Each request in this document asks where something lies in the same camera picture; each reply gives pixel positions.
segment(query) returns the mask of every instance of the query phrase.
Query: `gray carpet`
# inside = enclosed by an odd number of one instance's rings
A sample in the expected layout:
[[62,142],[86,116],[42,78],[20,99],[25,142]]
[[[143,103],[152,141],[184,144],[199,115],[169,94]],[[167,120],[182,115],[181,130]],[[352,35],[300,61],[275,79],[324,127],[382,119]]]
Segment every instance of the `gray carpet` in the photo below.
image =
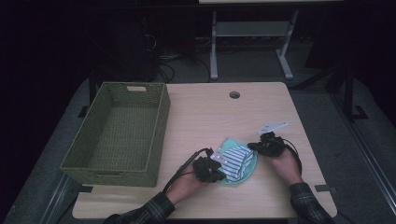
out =
[[[295,79],[287,81],[276,55],[268,50],[246,50],[235,54],[219,55],[218,82],[282,81],[291,86],[312,77],[317,71],[304,68],[309,44],[293,43],[287,58]],[[198,58],[208,64],[208,54]],[[179,60],[169,63],[175,71],[175,83],[207,82],[208,73],[202,63]],[[332,188],[332,196],[339,212],[355,223],[396,223],[396,216],[389,208],[380,187],[370,172],[348,124],[334,103],[335,96],[324,91],[326,79],[322,79],[305,91],[291,91],[291,97],[321,171]],[[396,163],[393,162],[396,132],[394,127],[375,105],[370,92],[356,82],[355,105],[361,105],[369,119],[357,120],[359,128],[389,181],[395,186]],[[81,84],[64,112],[62,120],[45,147],[35,169],[23,187],[5,223],[55,223],[63,211],[75,199],[80,184],[68,179],[59,170],[64,154],[82,122],[78,118],[81,108],[89,104],[88,82]],[[59,182],[64,183],[65,194],[58,192]],[[101,220],[77,220],[68,209],[60,223],[101,223]],[[337,223],[349,223],[337,215]]]

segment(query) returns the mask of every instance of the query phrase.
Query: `striped cloth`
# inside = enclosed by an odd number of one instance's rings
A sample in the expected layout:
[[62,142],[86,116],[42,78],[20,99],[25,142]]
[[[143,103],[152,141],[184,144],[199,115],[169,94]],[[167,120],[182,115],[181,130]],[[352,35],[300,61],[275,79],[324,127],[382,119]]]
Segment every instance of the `striped cloth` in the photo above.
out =
[[233,183],[244,176],[245,168],[253,158],[253,151],[248,147],[233,147],[225,151],[222,156],[227,163],[222,164],[219,170],[226,174],[228,182]]

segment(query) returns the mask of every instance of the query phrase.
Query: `sleeve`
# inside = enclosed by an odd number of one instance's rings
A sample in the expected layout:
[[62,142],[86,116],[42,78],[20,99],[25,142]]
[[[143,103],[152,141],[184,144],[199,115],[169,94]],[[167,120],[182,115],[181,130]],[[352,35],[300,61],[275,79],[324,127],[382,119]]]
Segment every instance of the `sleeve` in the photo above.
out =
[[306,183],[298,183],[290,186],[290,203],[299,216],[299,223],[323,223],[334,224],[332,217],[319,204],[318,199],[312,193]]
[[163,223],[175,211],[175,207],[162,192],[142,207],[122,215],[112,215],[103,224]]

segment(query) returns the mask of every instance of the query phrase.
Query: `floor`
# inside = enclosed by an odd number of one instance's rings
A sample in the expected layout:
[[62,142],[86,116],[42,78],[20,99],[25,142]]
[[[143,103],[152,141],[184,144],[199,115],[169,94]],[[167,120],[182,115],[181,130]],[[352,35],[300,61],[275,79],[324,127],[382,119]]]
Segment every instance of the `floor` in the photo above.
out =
[[[273,40],[264,41],[267,42],[259,49],[247,46],[237,52],[219,54],[219,79],[216,82],[280,81],[293,86],[319,72],[304,68],[310,42],[294,41],[290,44],[287,59],[295,78],[286,80],[276,59],[275,49],[278,43],[271,42]],[[166,63],[175,71],[170,82],[207,82],[209,54],[198,54],[197,59],[199,61],[180,59]],[[164,73],[168,78],[172,76],[168,66],[162,66],[163,75],[157,76],[155,81],[163,82]],[[392,191],[392,186],[396,186],[396,163],[393,162],[396,158],[394,126],[376,106],[368,89],[358,80],[355,81],[354,105],[361,106],[368,119],[349,122],[340,106],[343,91],[327,93],[324,88],[327,80],[325,77],[303,90],[290,91],[290,95],[320,169],[331,188],[338,209],[334,220],[341,224],[352,223],[349,219],[354,223],[396,223],[396,211],[390,206],[392,198],[384,194],[386,189]],[[83,121],[78,114],[87,105],[89,86],[86,80],[81,83],[65,110],[35,169],[11,208],[6,224],[103,221],[77,220],[72,217],[73,200],[81,190],[81,185],[59,170],[64,154]],[[373,168],[373,160],[367,159],[367,152],[374,156],[374,161],[384,174],[380,175],[388,180],[390,188],[384,188],[384,184],[381,184],[380,180],[384,179],[378,178],[378,170]],[[295,220],[291,219],[289,223],[295,223]]]

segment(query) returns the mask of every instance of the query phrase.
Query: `woven basket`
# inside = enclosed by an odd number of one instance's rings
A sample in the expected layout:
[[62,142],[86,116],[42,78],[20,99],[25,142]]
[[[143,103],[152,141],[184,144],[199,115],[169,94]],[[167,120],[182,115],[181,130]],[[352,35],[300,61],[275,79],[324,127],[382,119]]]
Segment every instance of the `woven basket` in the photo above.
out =
[[155,187],[169,107],[165,84],[104,82],[61,169],[82,184]]

